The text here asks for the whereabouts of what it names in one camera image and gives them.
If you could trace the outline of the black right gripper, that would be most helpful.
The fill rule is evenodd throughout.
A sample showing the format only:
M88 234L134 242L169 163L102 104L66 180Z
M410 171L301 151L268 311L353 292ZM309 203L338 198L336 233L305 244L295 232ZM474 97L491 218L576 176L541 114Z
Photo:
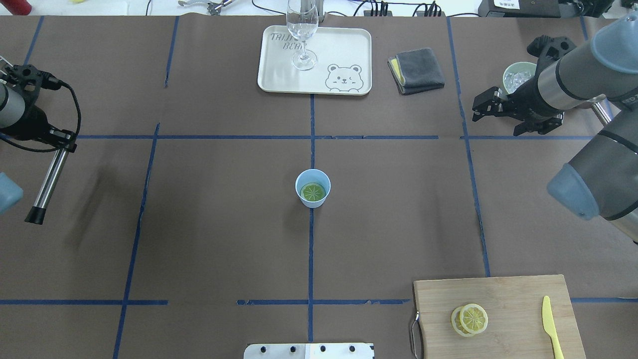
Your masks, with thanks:
M531 132L545 135L563 125L564 111L552 107L541 96L540 75L574 48L576 45L565 36L552 38L542 35L535 38L526 48L537 59L533 79L526 81L511 95L505 95L499 87L488 88L477 95L472 106L472 122L484 117L514 118L520 121L513 129L514 136Z

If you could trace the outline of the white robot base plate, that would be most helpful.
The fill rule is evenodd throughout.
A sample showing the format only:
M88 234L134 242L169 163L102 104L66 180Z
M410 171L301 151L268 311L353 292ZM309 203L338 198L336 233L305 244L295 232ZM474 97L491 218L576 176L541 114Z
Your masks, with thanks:
M370 343L285 343L253 344L244 359L374 359Z

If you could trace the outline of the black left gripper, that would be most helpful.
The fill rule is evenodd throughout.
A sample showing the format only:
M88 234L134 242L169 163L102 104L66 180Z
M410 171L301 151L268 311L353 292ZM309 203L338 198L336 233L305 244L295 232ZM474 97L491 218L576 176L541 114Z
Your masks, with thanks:
M48 122L38 101L42 89L70 91L75 107L77 95L73 88L52 73L32 64L1 65L1 141L15 148L34 153L77 150L78 130L58 129Z

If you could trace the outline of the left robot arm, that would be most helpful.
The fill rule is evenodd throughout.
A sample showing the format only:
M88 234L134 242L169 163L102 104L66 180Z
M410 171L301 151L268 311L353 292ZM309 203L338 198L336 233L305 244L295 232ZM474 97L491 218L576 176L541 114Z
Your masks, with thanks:
M36 105L42 89L57 91L66 88L77 111L75 131L58 129L48 122L46 113ZM25 222L42 225L46 210L69 154L77 150L81 129L81 110L70 84L57 79L32 64L11 64L1 59L1 134L2 141L21 150L54 153L38 197Z

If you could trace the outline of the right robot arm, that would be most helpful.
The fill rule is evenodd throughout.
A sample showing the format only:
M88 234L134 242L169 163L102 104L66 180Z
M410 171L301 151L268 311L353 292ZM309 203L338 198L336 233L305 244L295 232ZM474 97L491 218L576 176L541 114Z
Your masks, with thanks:
M548 134L565 112L590 107L602 129L547 184L575 216L600 217L633 241L638 233L638 21L625 14L583 45L542 35L528 45L533 77L507 94L492 87L474 98L473 121L509 117L514 136Z

